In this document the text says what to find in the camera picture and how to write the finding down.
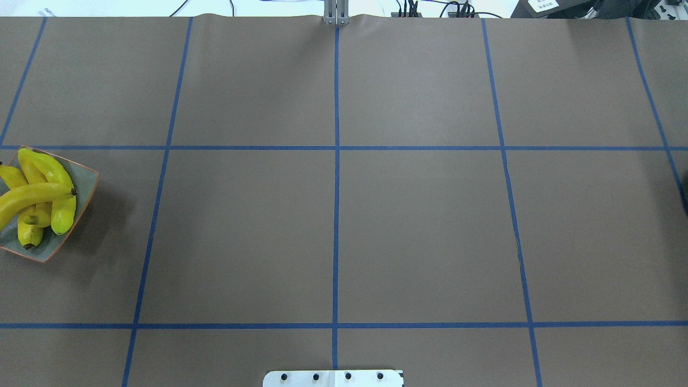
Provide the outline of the yellow banana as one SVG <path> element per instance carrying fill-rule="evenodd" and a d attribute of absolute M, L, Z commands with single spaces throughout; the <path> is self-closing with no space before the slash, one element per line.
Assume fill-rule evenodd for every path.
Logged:
<path fill-rule="evenodd" d="M 60 183 L 27 184 L 10 189 L 1 196 L 1 230 L 25 208 L 39 203 L 67 200 L 78 193 L 75 187 Z"/>
<path fill-rule="evenodd" d="M 29 184 L 47 183 L 47 180 L 39 169 L 27 156 L 19 156 L 19 164 Z M 20 220 L 31 226 L 45 228 L 50 226 L 52 220 L 52 202 L 38 203 L 33 209 L 27 209 Z"/>
<path fill-rule="evenodd" d="M 44 174 L 47 183 L 60 183 L 70 187 L 75 187 L 71 177 L 64 169 L 62 164 L 54 157 L 45 153 L 38 153 L 29 148 L 21 148 L 19 156 L 27 156 L 30 161 Z M 76 213 L 76 196 L 67 200 L 57 200 L 52 202 L 52 220 L 50 227 L 56 235 L 63 235 L 70 231 Z"/>
<path fill-rule="evenodd" d="M 18 168 L 2 165 L 1 177 L 8 189 L 16 189 L 28 184 L 24 173 Z M 17 215 L 17 238 L 25 250 L 30 250 L 41 244 L 44 238 L 44 227 L 39 225 L 39 205 L 32 205 L 23 209 Z"/>

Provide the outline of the grey square plate orange rim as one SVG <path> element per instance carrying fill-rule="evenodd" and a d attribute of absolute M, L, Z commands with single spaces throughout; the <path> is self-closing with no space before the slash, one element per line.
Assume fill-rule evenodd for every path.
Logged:
<path fill-rule="evenodd" d="M 47 230 L 44 232 L 41 244 L 37 245 L 37 247 L 27 249 L 20 244 L 19 238 L 17 237 L 17 217 L 14 217 L 10 221 L 10 225 L 5 226 L 2 230 L 2 252 L 14 253 L 28 260 L 44 263 L 51 260 L 54 255 L 61 250 L 62 246 L 73 233 L 76 224 L 81 220 L 84 211 L 95 194 L 96 187 L 100 183 L 101 175 L 96 170 L 65 159 L 64 157 L 57 156 L 56 154 L 45 152 L 42 149 L 30 146 L 23 146 L 21 148 L 29 149 L 37 154 L 45 154 L 53 157 L 66 170 L 66 173 L 69 174 L 78 192 L 76 196 L 74 223 L 66 233 L 57 235 L 54 231 Z"/>

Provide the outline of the black printer box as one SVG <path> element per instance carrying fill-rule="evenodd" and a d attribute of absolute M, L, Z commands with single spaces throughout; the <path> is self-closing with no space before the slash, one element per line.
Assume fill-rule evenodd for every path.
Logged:
<path fill-rule="evenodd" d="M 575 19 L 587 15 L 597 1 L 518 1 L 511 19 Z"/>

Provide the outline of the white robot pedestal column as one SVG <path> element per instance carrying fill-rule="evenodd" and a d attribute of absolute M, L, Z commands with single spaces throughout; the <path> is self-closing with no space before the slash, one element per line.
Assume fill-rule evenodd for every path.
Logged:
<path fill-rule="evenodd" d="M 283 370 L 266 373 L 263 386 L 404 386 L 402 370 Z"/>

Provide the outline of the aluminium frame post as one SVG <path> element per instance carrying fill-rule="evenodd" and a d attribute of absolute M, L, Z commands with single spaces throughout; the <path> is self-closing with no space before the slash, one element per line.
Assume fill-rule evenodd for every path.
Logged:
<path fill-rule="evenodd" d="M 342 27 L 349 24 L 349 0 L 324 0 L 324 24 Z"/>

